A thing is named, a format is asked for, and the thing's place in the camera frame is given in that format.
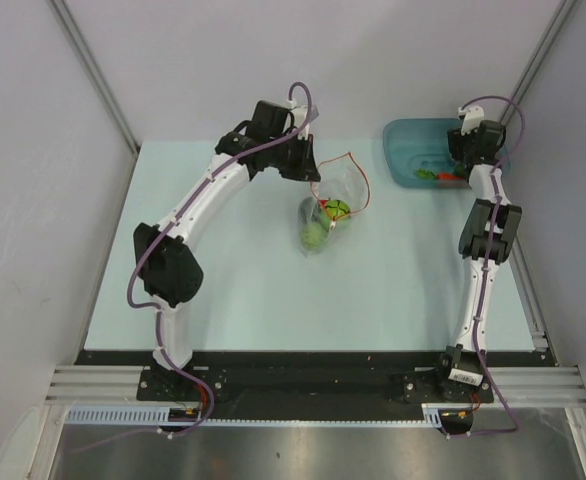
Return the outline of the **clear zip bag orange zipper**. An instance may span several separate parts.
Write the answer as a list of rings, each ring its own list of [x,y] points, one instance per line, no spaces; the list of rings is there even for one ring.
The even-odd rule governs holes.
[[[316,255],[340,238],[371,201],[368,176],[351,152],[319,163],[321,180],[309,183],[298,205],[298,238],[304,255]]]

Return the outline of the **green striped toy watermelon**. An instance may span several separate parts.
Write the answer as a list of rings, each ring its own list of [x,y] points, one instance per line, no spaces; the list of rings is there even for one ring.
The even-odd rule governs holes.
[[[347,218],[351,213],[349,205],[339,199],[330,199],[323,206],[323,210],[331,222],[336,222],[342,220],[343,218]]]

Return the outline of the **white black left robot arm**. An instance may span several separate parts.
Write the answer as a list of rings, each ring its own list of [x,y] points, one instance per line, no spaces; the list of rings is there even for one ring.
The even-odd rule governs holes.
[[[203,176],[181,203],[159,222],[135,228],[131,278],[142,281],[147,304],[157,312],[153,357],[165,368],[158,385],[170,398],[183,399],[194,387],[193,374],[183,368],[193,350],[180,311],[204,280],[194,254],[199,239],[221,208],[268,168],[287,180],[320,180],[310,132],[316,116],[311,103],[259,101],[251,119],[220,138]]]

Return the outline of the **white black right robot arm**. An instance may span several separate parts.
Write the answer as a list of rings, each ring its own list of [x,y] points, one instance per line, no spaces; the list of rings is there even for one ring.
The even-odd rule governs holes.
[[[486,373],[486,330],[495,277],[512,251],[522,208],[507,197],[498,153],[506,127],[487,120],[479,108],[459,112],[461,126],[447,132],[449,153],[475,200],[462,230],[458,253],[464,264],[464,300],[452,344],[441,355],[434,376],[444,400],[473,400]]]

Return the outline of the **teal plastic food container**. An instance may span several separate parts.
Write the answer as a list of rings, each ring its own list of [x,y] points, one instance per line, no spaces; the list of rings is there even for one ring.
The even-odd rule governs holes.
[[[447,145],[447,131],[460,128],[458,118],[412,118],[390,122],[383,130],[384,157],[393,180],[411,189],[471,188],[480,197],[496,190],[503,191],[499,153],[506,140],[506,127],[484,119],[476,137],[476,151],[483,162],[471,170],[456,170]],[[450,172],[463,181],[440,182],[420,180],[418,169]]]

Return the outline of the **orange toy carrot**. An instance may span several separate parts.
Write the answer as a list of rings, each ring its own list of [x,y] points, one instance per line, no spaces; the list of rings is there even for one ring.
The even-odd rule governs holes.
[[[440,182],[458,182],[463,181],[464,178],[450,172],[434,172],[427,169],[418,169],[415,171],[415,176],[420,180],[440,181]]]

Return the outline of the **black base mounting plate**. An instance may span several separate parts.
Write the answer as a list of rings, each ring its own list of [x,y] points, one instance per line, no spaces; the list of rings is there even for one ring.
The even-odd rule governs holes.
[[[474,392],[482,403],[492,402],[487,380],[473,387],[446,380],[443,354],[436,351],[407,352],[259,352],[196,351],[183,367],[187,373],[203,380],[214,391],[215,402],[229,403],[247,392],[276,392],[285,395],[346,394],[382,395],[402,403],[470,400]],[[557,366],[552,353],[491,352],[488,367],[551,368]],[[168,371],[153,360],[150,351],[82,350],[76,366],[142,367],[150,379],[149,386],[138,387],[154,393],[142,398],[169,398],[186,394],[188,380]]]

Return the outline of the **right aluminium corner post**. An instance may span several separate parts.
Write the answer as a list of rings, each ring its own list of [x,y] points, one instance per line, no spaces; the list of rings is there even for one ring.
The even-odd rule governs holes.
[[[580,4],[579,0],[561,0],[559,2],[511,94],[511,99],[519,107],[523,106],[524,99],[534,80]]]

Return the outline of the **aluminium corner post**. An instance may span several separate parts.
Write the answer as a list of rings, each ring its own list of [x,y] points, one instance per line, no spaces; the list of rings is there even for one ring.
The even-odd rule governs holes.
[[[80,67],[91,83],[97,98],[107,113],[107,116],[113,122],[127,149],[134,158],[137,158],[141,146],[136,140],[133,129],[126,119],[122,107],[109,85],[96,56],[68,3],[63,0],[47,0],[46,4],[50,8],[63,35],[76,56]]]
[[[580,4],[579,0],[561,0],[559,2],[511,94],[511,99],[519,107],[523,106],[524,99],[534,80]]]

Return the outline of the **left aluminium corner post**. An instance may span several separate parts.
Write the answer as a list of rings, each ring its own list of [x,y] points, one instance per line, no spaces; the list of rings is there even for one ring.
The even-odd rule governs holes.
[[[97,98],[107,113],[107,116],[113,122],[127,149],[134,158],[137,158],[141,146],[136,140],[133,129],[126,119],[122,107],[109,85],[96,56],[68,3],[63,0],[47,0],[46,4],[50,8],[63,35],[76,56],[80,67],[91,83]]]

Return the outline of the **aluminium front rail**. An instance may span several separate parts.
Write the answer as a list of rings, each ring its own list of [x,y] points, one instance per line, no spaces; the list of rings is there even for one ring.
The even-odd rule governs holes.
[[[150,405],[137,398],[141,366],[59,366],[46,402],[74,405]],[[495,367],[492,377],[513,408],[586,408],[576,367]]]

